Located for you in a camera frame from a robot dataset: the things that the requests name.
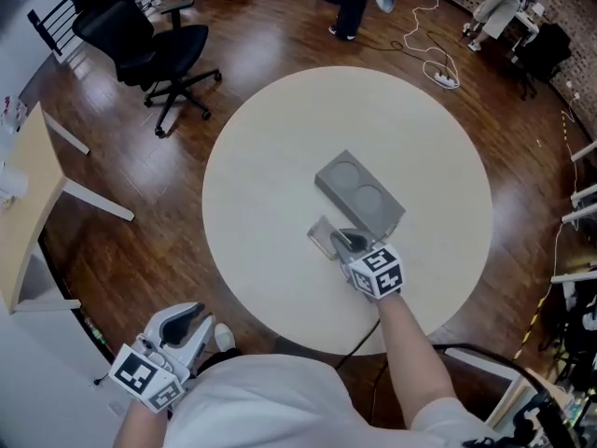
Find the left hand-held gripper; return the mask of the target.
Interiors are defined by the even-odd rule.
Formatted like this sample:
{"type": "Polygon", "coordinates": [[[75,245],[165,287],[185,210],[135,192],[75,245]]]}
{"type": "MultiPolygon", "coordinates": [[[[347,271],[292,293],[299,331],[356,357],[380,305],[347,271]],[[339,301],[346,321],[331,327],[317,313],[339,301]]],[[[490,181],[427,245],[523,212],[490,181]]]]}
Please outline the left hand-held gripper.
{"type": "Polygon", "coordinates": [[[185,394],[185,383],[198,375],[198,360],[214,336],[215,316],[209,314],[180,345],[204,308],[201,302],[185,302],[155,313],[145,334],[132,345],[122,345],[109,378],[151,412],[167,409],[185,394]]]}

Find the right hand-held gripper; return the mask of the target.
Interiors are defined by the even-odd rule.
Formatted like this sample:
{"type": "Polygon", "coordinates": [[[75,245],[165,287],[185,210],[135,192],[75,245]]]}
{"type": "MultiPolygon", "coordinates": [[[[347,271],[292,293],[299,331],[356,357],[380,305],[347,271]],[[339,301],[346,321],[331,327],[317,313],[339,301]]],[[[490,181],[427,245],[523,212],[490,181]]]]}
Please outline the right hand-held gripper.
{"type": "Polygon", "coordinates": [[[392,245],[376,244],[371,232],[355,228],[334,230],[330,242],[355,290],[375,301],[402,291],[402,260],[392,245]]]}

